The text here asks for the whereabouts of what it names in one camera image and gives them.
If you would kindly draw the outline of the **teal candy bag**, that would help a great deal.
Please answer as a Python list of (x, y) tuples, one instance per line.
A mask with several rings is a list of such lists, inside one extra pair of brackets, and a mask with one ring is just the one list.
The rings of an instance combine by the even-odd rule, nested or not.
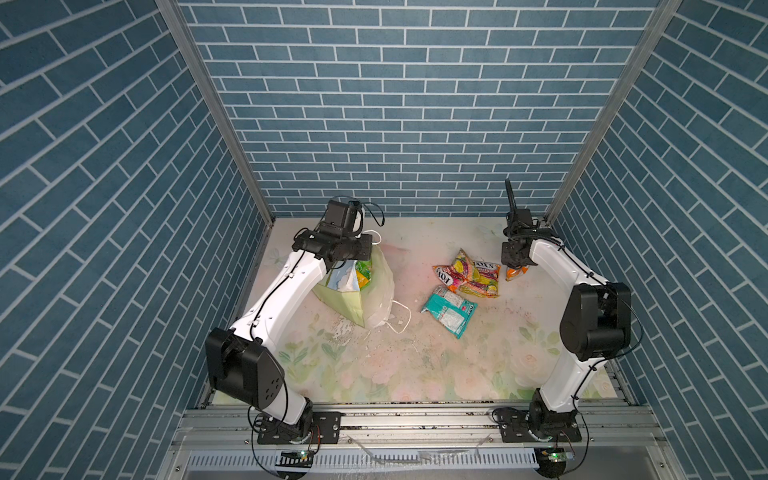
[(438, 286), (429, 295), (421, 312), (430, 314), (456, 339), (460, 339), (477, 307), (477, 303), (464, 299), (444, 286)]

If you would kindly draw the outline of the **pink yellow Fox's candy bag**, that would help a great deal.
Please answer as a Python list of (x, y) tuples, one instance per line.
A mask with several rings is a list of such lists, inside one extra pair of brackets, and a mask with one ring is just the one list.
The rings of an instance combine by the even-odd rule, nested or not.
[(475, 279), (477, 268), (473, 259), (460, 249), (453, 262), (449, 265), (437, 265), (432, 267), (436, 277), (451, 292), (458, 292), (460, 287)]

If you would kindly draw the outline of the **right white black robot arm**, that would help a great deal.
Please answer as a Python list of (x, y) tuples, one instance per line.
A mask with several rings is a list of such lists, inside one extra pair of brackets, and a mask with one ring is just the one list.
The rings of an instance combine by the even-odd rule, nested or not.
[(528, 209), (510, 204), (501, 259), (514, 270), (540, 267), (568, 295), (559, 323), (563, 345), (556, 366), (526, 410), (492, 413), (505, 443), (579, 441), (576, 416), (588, 383), (631, 343), (631, 289), (577, 259)]

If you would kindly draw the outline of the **pastel printed paper bag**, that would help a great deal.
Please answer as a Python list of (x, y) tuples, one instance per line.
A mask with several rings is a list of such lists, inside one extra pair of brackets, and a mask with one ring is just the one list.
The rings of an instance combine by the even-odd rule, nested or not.
[(382, 236), (373, 236), (371, 258), (346, 261), (313, 287), (312, 292), (326, 306), (358, 327), (372, 330), (387, 327), (402, 334), (410, 326), (410, 308), (394, 298), (394, 274), (380, 248)]

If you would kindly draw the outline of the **orange white snack packet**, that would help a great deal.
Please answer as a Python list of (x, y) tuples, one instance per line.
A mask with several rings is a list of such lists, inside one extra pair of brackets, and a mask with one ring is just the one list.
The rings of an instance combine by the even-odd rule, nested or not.
[(527, 273), (529, 270), (528, 266), (519, 266), (519, 267), (507, 267), (505, 271), (505, 280), (511, 281), (517, 277), (520, 277)]

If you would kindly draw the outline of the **green snack packet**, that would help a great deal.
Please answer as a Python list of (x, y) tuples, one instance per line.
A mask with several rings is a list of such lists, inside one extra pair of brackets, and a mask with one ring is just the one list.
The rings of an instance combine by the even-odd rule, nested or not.
[(371, 260), (357, 261), (355, 263), (355, 274), (357, 285), (360, 291), (365, 289), (373, 277), (373, 265)]

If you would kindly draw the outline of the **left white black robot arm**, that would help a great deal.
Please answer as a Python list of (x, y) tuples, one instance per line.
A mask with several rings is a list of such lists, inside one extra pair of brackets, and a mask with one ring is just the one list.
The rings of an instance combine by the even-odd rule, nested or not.
[(265, 293), (232, 326), (211, 330), (205, 340), (209, 384), (273, 422), (285, 442), (302, 442), (313, 431), (313, 405), (288, 387), (278, 343), (304, 299), (332, 268), (369, 260), (372, 236), (363, 231), (357, 199), (331, 199), (313, 229), (293, 238), (286, 263)]

